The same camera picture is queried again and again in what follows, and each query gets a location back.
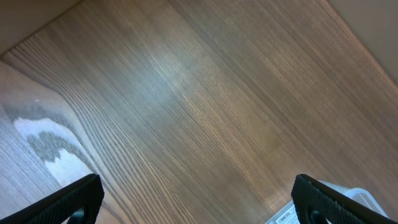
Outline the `clear plastic container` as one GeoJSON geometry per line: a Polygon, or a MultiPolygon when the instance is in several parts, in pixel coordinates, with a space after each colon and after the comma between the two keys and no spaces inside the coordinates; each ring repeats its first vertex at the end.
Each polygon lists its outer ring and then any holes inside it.
{"type": "MultiPolygon", "coordinates": [[[[375,198],[367,191],[361,188],[343,187],[340,185],[335,185],[329,182],[320,181],[321,183],[327,185],[333,190],[343,194],[344,196],[354,200],[355,202],[367,207],[368,209],[388,217],[381,206],[376,202],[375,198]]],[[[295,205],[291,200],[287,205],[285,205],[281,210],[279,210],[275,215],[273,215],[265,224],[299,224],[295,205]]]]}

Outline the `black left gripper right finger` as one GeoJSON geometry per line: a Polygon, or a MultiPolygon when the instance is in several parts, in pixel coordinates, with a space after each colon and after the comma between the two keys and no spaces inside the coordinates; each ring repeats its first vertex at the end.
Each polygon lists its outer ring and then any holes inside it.
{"type": "Polygon", "coordinates": [[[397,224],[306,174],[291,191],[300,224],[397,224]]]}

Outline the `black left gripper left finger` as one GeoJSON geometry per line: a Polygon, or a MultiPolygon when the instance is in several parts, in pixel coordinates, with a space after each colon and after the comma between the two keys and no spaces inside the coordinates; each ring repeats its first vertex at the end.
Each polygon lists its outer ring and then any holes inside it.
{"type": "Polygon", "coordinates": [[[48,197],[6,217],[1,223],[94,224],[104,199],[98,174],[88,174],[48,197]]]}

